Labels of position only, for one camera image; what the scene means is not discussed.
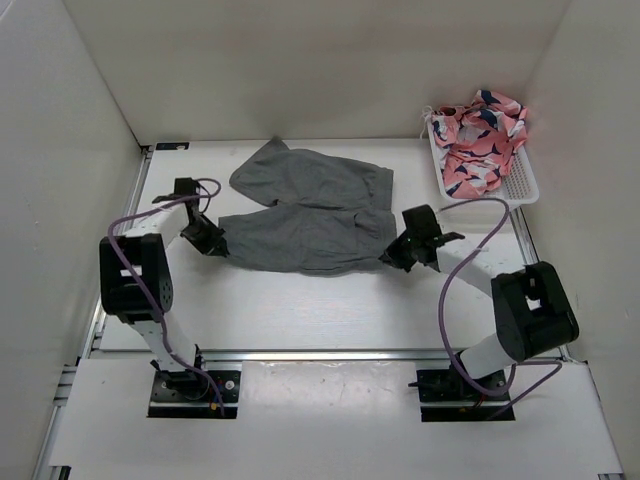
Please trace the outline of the grey shorts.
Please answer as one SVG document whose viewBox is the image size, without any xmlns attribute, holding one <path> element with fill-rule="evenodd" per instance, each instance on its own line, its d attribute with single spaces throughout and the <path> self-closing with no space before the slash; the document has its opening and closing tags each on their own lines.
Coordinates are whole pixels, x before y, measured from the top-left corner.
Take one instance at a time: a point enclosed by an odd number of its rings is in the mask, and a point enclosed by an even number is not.
<svg viewBox="0 0 640 480">
<path fill-rule="evenodd" d="M 397 237 L 394 172 L 385 167 L 291 149 L 273 138 L 229 185 L 263 207 L 219 220 L 228 259 L 242 268 L 321 276 L 376 271 Z"/>
</svg>

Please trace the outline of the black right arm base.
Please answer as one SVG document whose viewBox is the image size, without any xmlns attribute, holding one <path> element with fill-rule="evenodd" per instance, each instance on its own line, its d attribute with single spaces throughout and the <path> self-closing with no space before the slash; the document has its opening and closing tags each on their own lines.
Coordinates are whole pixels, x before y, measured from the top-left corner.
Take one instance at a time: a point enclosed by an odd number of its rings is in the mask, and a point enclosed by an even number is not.
<svg viewBox="0 0 640 480">
<path fill-rule="evenodd" d="M 515 420 L 508 392 L 491 397 L 466 383 L 453 368 L 421 369 L 408 384 L 415 389 L 423 423 L 510 422 Z"/>
</svg>

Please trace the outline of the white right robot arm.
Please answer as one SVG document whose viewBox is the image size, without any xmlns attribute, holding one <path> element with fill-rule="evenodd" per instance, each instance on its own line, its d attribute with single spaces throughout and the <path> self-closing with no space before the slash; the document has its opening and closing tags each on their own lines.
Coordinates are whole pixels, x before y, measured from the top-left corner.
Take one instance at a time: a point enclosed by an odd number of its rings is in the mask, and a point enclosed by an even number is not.
<svg viewBox="0 0 640 480">
<path fill-rule="evenodd" d="M 506 201 L 499 203 L 504 207 L 500 221 L 467 255 L 445 247 L 464 236 L 443 232 L 432 207 L 422 205 L 402 213 L 405 230 L 380 257 L 383 263 L 405 272 L 420 263 L 447 276 L 437 303 L 438 327 L 450 359 L 450 390 L 464 400 L 478 393 L 505 394 L 518 365 L 579 337 L 576 316 L 552 264 L 539 261 L 513 273 L 500 273 L 480 257 L 509 217 Z M 446 297 L 456 278 L 492 300 L 495 323 L 493 334 L 458 353 L 445 323 Z"/>
</svg>

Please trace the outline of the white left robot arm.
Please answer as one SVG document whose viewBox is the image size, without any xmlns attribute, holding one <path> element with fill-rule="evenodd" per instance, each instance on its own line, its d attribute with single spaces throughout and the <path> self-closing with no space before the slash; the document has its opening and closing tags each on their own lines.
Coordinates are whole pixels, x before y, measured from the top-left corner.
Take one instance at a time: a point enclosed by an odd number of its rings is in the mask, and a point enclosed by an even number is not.
<svg viewBox="0 0 640 480">
<path fill-rule="evenodd" d="M 200 206 L 215 196 L 209 182 L 177 178 L 152 209 L 130 216 L 134 225 L 125 233 L 116 234 L 120 223 L 113 221 L 99 245 L 104 310 L 145 338 L 160 378 L 188 400 L 202 398 L 217 382 L 203 369 L 197 344 L 169 317 L 173 282 L 166 249 L 174 239 L 243 269 L 329 276 L 378 269 L 396 234 L 388 168 L 353 174 L 345 186 L 326 180 L 316 198 L 278 201 L 217 222 Z"/>
</svg>

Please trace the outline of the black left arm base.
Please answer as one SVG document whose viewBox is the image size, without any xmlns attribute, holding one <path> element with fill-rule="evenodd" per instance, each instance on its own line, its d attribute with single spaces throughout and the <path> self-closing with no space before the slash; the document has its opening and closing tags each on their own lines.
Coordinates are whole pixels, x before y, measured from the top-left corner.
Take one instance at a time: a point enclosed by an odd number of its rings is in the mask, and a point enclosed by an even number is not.
<svg viewBox="0 0 640 480">
<path fill-rule="evenodd" d="M 147 409 L 148 418 L 234 420 L 238 415 L 241 371 L 208 370 L 220 395 L 211 384 L 191 371 L 161 371 L 156 360 Z"/>
</svg>

